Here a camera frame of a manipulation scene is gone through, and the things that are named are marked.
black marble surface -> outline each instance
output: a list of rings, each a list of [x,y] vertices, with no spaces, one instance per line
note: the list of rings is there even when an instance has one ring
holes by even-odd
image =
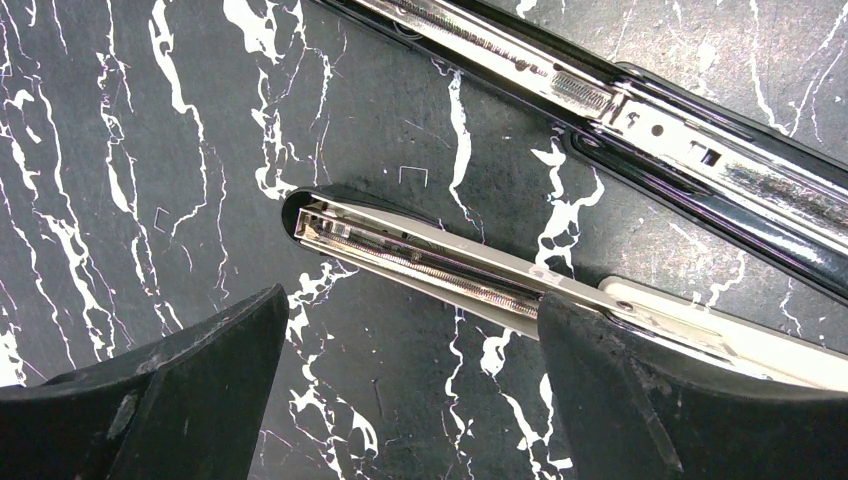
[[[848,160],[848,4],[499,5]],[[573,478],[535,342],[287,242],[282,196],[329,182],[848,351],[846,309],[308,1],[2,0],[0,27],[2,384],[280,282],[289,342],[251,478]]]

